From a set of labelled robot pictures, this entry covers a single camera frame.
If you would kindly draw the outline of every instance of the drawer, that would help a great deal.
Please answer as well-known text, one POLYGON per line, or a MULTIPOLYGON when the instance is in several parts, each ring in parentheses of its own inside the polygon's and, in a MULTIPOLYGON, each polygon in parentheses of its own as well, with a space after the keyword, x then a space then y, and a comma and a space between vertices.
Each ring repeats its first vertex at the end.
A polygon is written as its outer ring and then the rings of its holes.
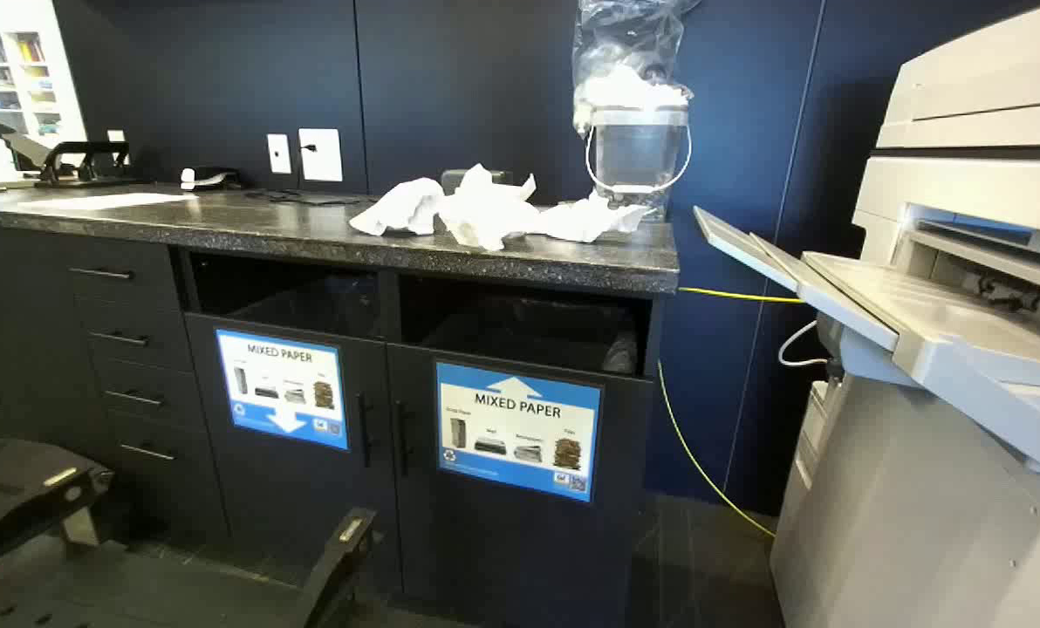
POLYGON ((190 370, 186 326, 178 311, 79 299, 78 314, 95 359, 190 370))
POLYGON ((193 374, 120 360, 97 363, 106 409, 204 433, 202 402, 193 374))
POLYGON ((74 238, 68 247, 67 271, 76 295, 180 310, 167 246, 74 238))
POLYGON ((217 476, 205 435, 110 413, 118 481, 141 516, 185 532, 225 533, 217 476))

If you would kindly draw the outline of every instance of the cabinet handle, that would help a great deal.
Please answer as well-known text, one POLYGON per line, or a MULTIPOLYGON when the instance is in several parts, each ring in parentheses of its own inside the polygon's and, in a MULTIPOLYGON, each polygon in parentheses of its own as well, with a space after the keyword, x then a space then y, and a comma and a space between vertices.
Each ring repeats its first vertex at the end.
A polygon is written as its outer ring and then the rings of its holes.
POLYGON ((361 424, 361 464, 369 468, 372 459, 372 439, 369 438, 368 411, 372 405, 365 401, 364 394, 357 393, 357 418, 361 424))
POLYGON ((408 460, 415 452, 415 448, 408 444, 408 416, 409 411, 404 409, 404 401, 396 401, 396 431, 399 436, 399 474, 408 477, 408 460))
POLYGON ((90 278, 105 278, 105 279, 120 279, 122 282, 132 282, 134 276, 132 270, 128 270, 125 273, 113 273, 111 270, 105 270, 104 268, 68 268, 71 273, 76 274, 88 274, 90 278))
POLYGON ((128 449, 130 452, 144 453, 145 456, 159 457, 160 461, 173 462, 175 456, 168 456, 167 453, 153 452, 152 449, 145 449, 142 447, 133 447, 132 445, 125 445, 124 442, 121 444, 121 449, 128 449))
POLYGON ((164 400, 162 400, 162 398, 140 397, 137 394, 134 394, 135 392, 136 391, 134 390, 129 390, 128 392, 106 390, 105 394, 108 394, 109 397, 125 398, 127 401, 136 401, 137 403, 144 403, 145 405, 152 405, 155 409, 159 409, 160 405, 164 404, 164 400))
POLYGON ((109 339, 112 342, 123 342, 125 344, 131 344, 133 346, 142 347, 149 345, 149 337, 132 338, 132 337, 126 337, 126 335, 122 333, 108 333, 108 334, 89 333, 89 335, 90 337, 94 338, 109 339))

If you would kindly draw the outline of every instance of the arrow icon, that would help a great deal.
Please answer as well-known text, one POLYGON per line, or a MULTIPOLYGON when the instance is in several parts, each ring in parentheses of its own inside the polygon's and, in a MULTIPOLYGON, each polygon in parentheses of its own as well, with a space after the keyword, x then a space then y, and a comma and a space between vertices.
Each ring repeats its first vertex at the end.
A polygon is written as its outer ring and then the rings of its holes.
POLYGON ((519 377, 509 377, 504 382, 497 382, 495 385, 487 388, 489 390, 496 390, 500 394, 506 394, 509 397, 543 397, 543 394, 537 393, 530 386, 520 382, 519 377))
POLYGON ((292 431, 300 429, 302 426, 307 425, 307 421, 300 421, 300 419, 296 419, 294 414, 281 414, 279 409, 274 411, 268 416, 268 420, 272 421, 274 424, 280 427, 280 429, 288 434, 291 434, 292 431))

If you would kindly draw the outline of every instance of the yellow cable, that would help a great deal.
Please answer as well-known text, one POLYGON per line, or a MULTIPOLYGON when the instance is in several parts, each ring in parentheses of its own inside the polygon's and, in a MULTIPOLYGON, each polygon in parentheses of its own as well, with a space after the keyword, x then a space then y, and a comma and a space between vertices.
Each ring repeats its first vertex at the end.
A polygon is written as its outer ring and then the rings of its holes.
POLYGON ((804 303, 802 298, 788 298, 786 296, 760 296, 756 294, 738 294, 733 291, 707 290, 707 289, 683 289, 680 291, 693 291, 696 294, 708 294, 710 296, 723 296, 726 298, 740 298, 745 300, 766 300, 768 303, 804 303))
POLYGON ((684 441, 683 439, 683 431, 679 429, 679 422, 675 421, 675 412, 672 411, 671 400, 670 398, 668 398, 668 385, 667 382, 664 382, 664 362, 656 362, 656 367, 658 367, 659 369, 659 391, 664 393, 664 404, 668 405, 668 416, 671 417, 671 424, 672 426, 675 427, 675 436, 679 438, 679 442, 682 442, 683 450, 684 452, 686 452, 686 456, 691 457, 691 461, 695 463, 695 468, 699 469, 699 473, 702 474, 703 478, 705 478, 707 485, 710 485, 710 488, 714 490, 714 493, 718 493, 718 496, 723 498, 723 501, 726 501, 726 503, 729 504, 729 507, 733 508, 733 511, 736 512, 736 514, 739 514, 739 516, 744 517, 746 521, 756 526, 756 529, 759 529, 759 531, 766 533, 766 535, 771 537, 772 539, 776 539, 775 532, 773 532, 769 528, 764 528, 763 525, 756 523, 756 520, 754 520, 754 518, 747 516, 747 514, 745 514, 745 511, 738 508, 738 506, 736 506, 736 504, 734 504, 730 500, 730 498, 728 498, 726 494, 723 493, 723 490, 719 489, 718 485, 714 485, 714 480, 710 479, 710 476, 708 476, 707 472, 704 472, 704 470, 702 470, 702 465, 700 465, 699 461, 696 460, 695 453, 691 452, 691 447, 686 445, 686 441, 684 441))

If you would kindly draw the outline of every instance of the container handle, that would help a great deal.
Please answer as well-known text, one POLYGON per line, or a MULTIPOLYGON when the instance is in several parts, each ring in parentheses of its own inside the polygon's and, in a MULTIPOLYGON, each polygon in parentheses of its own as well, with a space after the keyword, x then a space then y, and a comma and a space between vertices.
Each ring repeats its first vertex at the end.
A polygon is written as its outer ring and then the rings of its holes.
POLYGON ((693 152, 695 152, 695 142, 693 142, 693 140, 691 139, 691 125, 687 125, 687 127, 686 127, 686 160, 684 160, 684 162, 683 162, 683 167, 680 167, 679 174, 675 175, 675 177, 672 178, 671 181, 668 181, 667 183, 662 184, 662 186, 655 186, 655 187, 652 187, 652 186, 631 186, 632 189, 631 190, 627 190, 626 188, 629 187, 629 186, 609 186, 609 184, 603 183, 603 182, 599 181, 599 179, 597 178, 597 175, 595 175, 593 173, 593 166, 591 164, 591 159, 589 158, 589 154, 591 154, 591 147, 593 147, 593 127, 591 127, 591 132, 589 132, 587 134, 587 172, 589 172, 589 175, 591 176, 591 179, 593 179, 593 184, 595 184, 595 186, 597 186, 597 187, 601 187, 601 189, 609 190, 612 192, 616 192, 616 193, 632 193, 632 194, 654 194, 655 192, 661 192, 664 190, 667 190, 668 187, 674 186, 674 184, 675 184, 676 181, 679 181, 679 179, 682 179, 682 176, 683 176, 684 172, 686 172, 686 166, 691 165, 691 155, 693 154, 693 152))

